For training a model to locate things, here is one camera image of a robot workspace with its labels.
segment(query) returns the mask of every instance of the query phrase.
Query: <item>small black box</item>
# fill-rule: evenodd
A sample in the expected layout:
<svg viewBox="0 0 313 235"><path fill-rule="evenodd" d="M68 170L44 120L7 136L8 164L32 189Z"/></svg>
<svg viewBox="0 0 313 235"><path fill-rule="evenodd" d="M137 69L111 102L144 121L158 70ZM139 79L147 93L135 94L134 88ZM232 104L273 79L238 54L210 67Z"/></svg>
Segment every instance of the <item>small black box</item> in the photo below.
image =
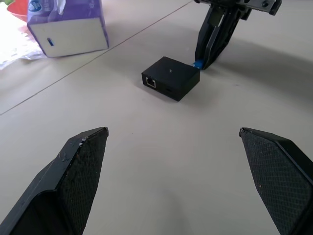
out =
<svg viewBox="0 0 313 235"><path fill-rule="evenodd" d="M180 101L200 81L200 69L163 57L142 73L142 82Z"/></svg>

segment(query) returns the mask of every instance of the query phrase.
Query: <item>table surface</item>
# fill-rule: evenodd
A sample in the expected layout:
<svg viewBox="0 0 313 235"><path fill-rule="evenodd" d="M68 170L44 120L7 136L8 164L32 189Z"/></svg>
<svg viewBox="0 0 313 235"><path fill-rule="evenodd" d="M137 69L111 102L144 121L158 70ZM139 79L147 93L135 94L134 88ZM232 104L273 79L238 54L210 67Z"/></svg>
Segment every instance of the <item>table surface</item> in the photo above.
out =
<svg viewBox="0 0 313 235"><path fill-rule="evenodd" d="M313 158L313 1L253 11L200 83L175 102L141 83L162 56L194 62L208 5L105 0L111 48L0 71L0 221L70 137L110 136L87 235L278 235L241 127Z"/></svg>

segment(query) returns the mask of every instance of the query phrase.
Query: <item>robotic arm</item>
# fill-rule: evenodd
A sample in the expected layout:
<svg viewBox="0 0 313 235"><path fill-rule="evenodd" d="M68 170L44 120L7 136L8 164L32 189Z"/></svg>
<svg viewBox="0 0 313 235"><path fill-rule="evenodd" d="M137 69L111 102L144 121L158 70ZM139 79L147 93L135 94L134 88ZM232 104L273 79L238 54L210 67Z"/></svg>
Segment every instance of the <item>robotic arm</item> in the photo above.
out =
<svg viewBox="0 0 313 235"><path fill-rule="evenodd" d="M227 46L240 19L247 20L252 9L275 15L281 0L195 0L210 4L196 48L196 65L207 69Z"/></svg>

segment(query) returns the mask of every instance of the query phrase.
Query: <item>textured rubber pad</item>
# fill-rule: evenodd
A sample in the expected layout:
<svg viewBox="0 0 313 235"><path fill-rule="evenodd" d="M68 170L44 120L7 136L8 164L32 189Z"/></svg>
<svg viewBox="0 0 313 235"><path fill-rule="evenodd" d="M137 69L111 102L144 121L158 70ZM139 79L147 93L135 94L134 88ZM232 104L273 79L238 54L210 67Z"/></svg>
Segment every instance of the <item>textured rubber pad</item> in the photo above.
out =
<svg viewBox="0 0 313 235"><path fill-rule="evenodd" d="M256 189L272 220L281 235L292 234L310 210L312 184L279 146L282 137L275 141L246 129L241 137Z"/></svg>
<svg viewBox="0 0 313 235"><path fill-rule="evenodd" d="M108 137L97 128L69 139L0 225L0 235L81 235L95 197Z"/></svg>

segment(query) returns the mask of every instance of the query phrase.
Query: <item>blue tag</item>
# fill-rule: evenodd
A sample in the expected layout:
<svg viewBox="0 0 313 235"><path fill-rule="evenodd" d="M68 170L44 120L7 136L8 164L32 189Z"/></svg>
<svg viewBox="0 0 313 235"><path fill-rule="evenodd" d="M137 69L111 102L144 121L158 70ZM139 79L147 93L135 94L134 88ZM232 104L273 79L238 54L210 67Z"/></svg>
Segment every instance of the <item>blue tag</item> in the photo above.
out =
<svg viewBox="0 0 313 235"><path fill-rule="evenodd" d="M202 70L202 68L203 68L203 60L197 60L196 62L193 63L192 66Z"/></svg>
<svg viewBox="0 0 313 235"><path fill-rule="evenodd" d="M37 12L37 11L40 11L42 9L40 3L38 0L32 0L29 2L29 5L28 5L28 10L31 11L31 12Z"/></svg>

